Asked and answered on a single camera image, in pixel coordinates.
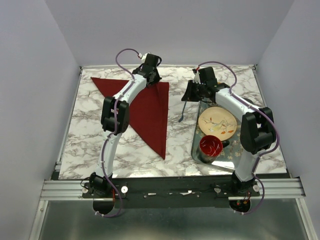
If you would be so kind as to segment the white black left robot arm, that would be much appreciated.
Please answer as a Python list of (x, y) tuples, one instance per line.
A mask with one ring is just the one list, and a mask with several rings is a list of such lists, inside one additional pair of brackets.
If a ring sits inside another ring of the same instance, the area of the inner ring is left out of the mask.
[(118, 93), (105, 97), (101, 125), (107, 137), (101, 147), (97, 168), (84, 187), (87, 194), (104, 198), (118, 190), (111, 182), (113, 163), (120, 137), (129, 126), (130, 104), (142, 90), (160, 80), (157, 68), (143, 63), (133, 70), (132, 79)]

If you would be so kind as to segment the dark red cloth napkin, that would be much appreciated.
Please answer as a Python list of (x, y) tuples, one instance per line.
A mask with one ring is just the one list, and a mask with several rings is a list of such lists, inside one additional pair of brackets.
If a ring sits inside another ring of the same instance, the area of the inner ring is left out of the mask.
[(166, 158), (169, 83), (143, 89), (130, 104), (129, 125), (162, 159)]

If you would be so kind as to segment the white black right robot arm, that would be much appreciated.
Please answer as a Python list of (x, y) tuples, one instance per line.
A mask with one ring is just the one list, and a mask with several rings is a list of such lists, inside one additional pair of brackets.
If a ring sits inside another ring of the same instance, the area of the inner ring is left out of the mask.
[(279, 145), (280, 137), (276, 131), (272, 110), (250, 104), (232, 93), (231, 87), (225, 83), (210, 81), (209, 84), (201, 84), (189, 80), (181, 100), (198, 102), (203, 98), (222, 106), (241, 122), (240, 143), (243, 152), (230, 183), (230, 191), (241, 196), (254, 184), (260, 158), (276, 150)]

